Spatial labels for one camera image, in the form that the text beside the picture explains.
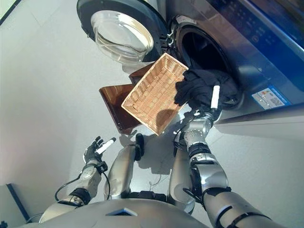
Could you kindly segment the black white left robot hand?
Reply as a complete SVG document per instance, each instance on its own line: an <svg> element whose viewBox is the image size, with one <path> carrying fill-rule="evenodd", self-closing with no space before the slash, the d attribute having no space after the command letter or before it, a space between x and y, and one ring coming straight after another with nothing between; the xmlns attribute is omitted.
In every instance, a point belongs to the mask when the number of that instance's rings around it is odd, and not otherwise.
<svg viewBox="0 0 304 228"><path fill-rule="evenodd" d="M103 153L116 141L113 137L108 141L104 142L101 136L97 136L92 143L86 148L83 155L85 164L95 163L99 164L102 162Z"/></svg>

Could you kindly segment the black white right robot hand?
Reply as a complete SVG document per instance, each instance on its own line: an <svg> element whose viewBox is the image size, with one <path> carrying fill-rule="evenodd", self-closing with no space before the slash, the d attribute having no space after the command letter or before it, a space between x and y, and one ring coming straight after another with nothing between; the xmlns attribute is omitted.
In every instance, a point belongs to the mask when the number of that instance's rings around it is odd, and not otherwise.
<svg viewBox="0 0 304 228"><path fill-rule="evenodd" d="M214 122L221 117L222 113L219 105L219 93L220 86L215 85L211 90L199 93L195 97L195 110L208 113L211 116L210 119L212 119Z"/></svg>

